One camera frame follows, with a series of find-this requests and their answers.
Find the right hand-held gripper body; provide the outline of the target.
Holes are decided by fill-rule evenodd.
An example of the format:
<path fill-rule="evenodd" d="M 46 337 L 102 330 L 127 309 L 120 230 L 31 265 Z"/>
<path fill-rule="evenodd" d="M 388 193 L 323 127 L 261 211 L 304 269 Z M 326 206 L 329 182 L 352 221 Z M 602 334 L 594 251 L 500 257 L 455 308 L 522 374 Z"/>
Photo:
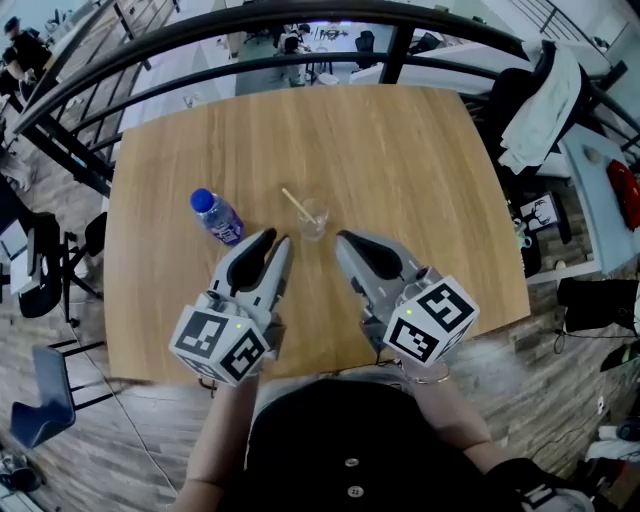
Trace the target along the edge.
<path fill-rule="evenodd" d="M 362 311 L 361 329 L 376 352 L 385 348 L 431 365 L 455 346 L 479 316 L 479 306 L 453 276 L 421 268 L 395 294 L 382 289 Z"/>

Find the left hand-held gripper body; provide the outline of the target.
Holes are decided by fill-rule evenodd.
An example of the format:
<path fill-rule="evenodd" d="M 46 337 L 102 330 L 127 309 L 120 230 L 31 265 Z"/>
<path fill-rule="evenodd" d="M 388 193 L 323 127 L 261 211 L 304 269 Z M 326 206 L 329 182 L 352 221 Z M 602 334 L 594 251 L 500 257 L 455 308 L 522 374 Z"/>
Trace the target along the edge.
<path fill-rule="evenodd" d="M 238 385 L 278 358 L 285 332 L 278 314 L 209 290 L 184 307 L 169 350 L 198 376 Z"/>

